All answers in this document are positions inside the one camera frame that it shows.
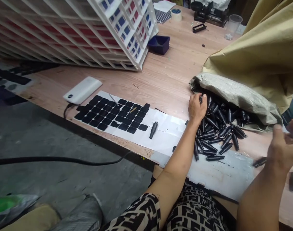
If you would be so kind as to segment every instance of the person's right hand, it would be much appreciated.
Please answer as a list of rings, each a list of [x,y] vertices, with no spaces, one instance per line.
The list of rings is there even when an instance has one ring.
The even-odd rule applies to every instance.
[[[293,119],[287,130],[290,135],[284,134],[280,125],[274,126],[273,139],[267,152],[267,162],[285,172],[290,171],[293,166]]]

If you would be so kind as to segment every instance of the patterned clothing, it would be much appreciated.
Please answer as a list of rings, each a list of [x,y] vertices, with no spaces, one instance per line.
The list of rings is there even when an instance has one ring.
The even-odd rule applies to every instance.
[[[154,194],[146,193],[125,212],[106,224],[105,231],[159,230],[160,207]],[[216,202],[204,191],[185,185],[166,221],[163,230],[228,230]]]

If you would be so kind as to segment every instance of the grey floor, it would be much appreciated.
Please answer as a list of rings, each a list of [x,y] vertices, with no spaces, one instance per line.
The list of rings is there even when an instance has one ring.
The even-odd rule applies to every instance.
[[[114,147],[113,153],[97,143],[105,146],[100,137],[32,103],[0,107],[0,158],[66,156],[105,162],[120,158],[114,153],[126,152]],[[133,161],[129,158],[99,167],[60,162],[0,166],[0,196],[37,194],[40,202],[52,204],[65,216],[85,193],[95,193],[109,221],[143,194],[150,183],[150,164],[137,158],[134,155]]]

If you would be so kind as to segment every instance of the hand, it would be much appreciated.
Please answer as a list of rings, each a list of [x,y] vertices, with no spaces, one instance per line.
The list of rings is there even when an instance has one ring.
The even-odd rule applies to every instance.
[[[207,110],[207,97],[206,94],[202,97],[202,104],[200,104],[199,97],[202,93],[191,95],[189,99],[189,121],[199,125],[201,120],[204,118]]]
[[[274,126],[273,139],[267,152],[267,162],[284,172],[290,171],[293,166],[293,119],[287,130],[290,135],[284,134],[280,125]]]

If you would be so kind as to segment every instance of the person's left arm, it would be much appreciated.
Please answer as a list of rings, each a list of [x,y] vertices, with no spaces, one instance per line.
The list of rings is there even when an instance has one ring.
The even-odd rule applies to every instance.
[[[178,199],[187,177],[194,150],[196,132],[207,109],[204,94],[200,105],[200,94],[192,95],[189,100],[189,122],[164,170],[146,193],[155,194],[160,205],[160,229],[164,226],[170,211]]]

